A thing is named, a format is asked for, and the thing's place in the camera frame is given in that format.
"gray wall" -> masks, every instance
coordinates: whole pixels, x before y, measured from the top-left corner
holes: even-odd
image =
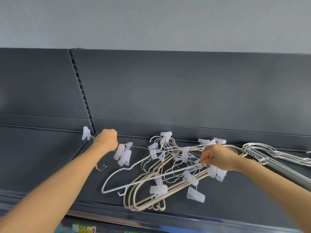
[[[0,47],[311,53],[311,0],[0,0]]]

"person's left arm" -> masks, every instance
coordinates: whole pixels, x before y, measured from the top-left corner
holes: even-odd
[[[0,233],[54,232],[94,166],[117,146],[117,132],[103,130],[82,155],[45,180],[2,217]]]

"hand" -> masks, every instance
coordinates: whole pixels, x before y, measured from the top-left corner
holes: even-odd
[[[200,163],[214,165],[222,170],[237,171],[239,160],[243,158],[220,144],[208,145],[202,151]]]
[[[114,129],[104,129],[97,135],[92,146],[113,151],[118,147],[117,135],[118,133]]]

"price tag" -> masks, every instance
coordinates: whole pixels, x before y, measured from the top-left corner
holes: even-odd
[[[72,231],[78,233],[96,233],[96,227],[87,224],[72,224]]]

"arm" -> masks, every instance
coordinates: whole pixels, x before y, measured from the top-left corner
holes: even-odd
[[[54,232],[94,166],[117,146],[117,132],[103,130],[87,151],[45,180],[0,219],[0,233]]]
[[[311,192],[226,147],[206,146],[200,162],[243,173],[267,192],[305,232],[311,232]]]

